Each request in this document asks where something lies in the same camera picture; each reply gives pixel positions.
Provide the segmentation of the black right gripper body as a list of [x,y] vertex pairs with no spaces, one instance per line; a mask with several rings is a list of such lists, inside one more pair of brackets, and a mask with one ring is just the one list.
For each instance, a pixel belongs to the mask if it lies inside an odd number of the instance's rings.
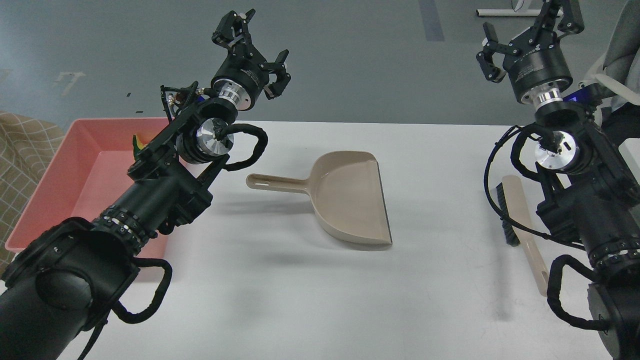
[[504,47],[503,69],[509,76],[519,104],[548,105],[562,101],[562,92],[573,83],[550,25],[531,26]]

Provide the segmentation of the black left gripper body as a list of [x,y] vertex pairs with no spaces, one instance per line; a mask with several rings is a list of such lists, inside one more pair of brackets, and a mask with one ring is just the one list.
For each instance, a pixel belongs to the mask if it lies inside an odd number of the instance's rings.
[[211,88],[219,94],[223,89],[234,87],[235,94],[231,100],[237,110],[250,110],[269,82],[266,64],[265,57],[253,45],[236,45],[228,51],[226,59],[212,78]]

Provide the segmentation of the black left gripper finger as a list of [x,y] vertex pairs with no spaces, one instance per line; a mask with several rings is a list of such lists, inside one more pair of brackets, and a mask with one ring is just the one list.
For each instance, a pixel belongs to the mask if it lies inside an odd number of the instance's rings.
[[287,71],[286,59],[290,54],[288,48],[282,50],[274,62],[263,61],[259,63],[259,68],[265,75],[275,75],[275,80],[263,86],[263,93],[268,100],[274,100],[282,95],[290,83],[291,75]]
[[227,50],[229,56],[255,56],[257,50],[249,32],[249,22],[256,14],[255,9],[245,13],[231,10],[225,14],[212,33],[211,41]]

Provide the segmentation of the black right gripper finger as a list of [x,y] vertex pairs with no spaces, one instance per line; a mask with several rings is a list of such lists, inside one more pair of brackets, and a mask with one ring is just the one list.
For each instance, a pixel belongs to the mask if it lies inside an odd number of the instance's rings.
[[558,30],[562,35],[580,34],[585,21],[578,0],[544,0],[532,26],[532,41],[550,37]]
[[502,82],[506,75],[506,71],[501,67],[496,66],[494,63],[494,54],[498,53],[504,55],[506,50],[509,50],[509,48],[505,48],[505,45],[499,42],[498,34],[491,23],[483,23],[482,29],[485,37],[482,42],[482,50],[477,53],[476,60],[485,80],[498,84]]

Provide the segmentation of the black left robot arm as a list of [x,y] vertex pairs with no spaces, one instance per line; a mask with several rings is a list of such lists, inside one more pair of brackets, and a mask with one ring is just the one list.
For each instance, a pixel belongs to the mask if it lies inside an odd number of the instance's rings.
[[126,324],[153,316],[173,276],[164,259],[139,256],[158,235],[190,224],[210,207],[221,171],[255,164],[268,145],[260,127],[236,123],[261,92],[281,96],[291,80],[289,51],[269,62],[254,46],[256,11],[231,10],[212,33],[226,48],[207,88],[160,87],[167,126],[135,148],[132,185],[94,220],[71,217],[43,232],[1,278],[1,358],[55,360],[81,332],[91,331],[78,358],[92,349],[108,317]]

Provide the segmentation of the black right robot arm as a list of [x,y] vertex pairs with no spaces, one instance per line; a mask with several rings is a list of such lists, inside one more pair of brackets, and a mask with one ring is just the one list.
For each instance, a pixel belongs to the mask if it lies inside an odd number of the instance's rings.
[[560,48],[567,35],[585,29],[576,0],[545,0],[533,25],[502,44],[491,23],[476,60],[495,84],[509,77],[516,100],[535,107],[535,121],[512,126],[487,159],[483,185],[495,155],[511,138],[512,166],[541,185],[537,215],[544,234],[516,221],[506,202],[487,200],[499,215],[507,241],[517,231],[581,249],[589,266],[561,255],[550,267],[546,290],[551,311],[574,328],[597,331],[614,360],[639,358],[639,181],[620,146],[639,137],[639,2],[621,12],[608,50],[585,76],[578,91]]

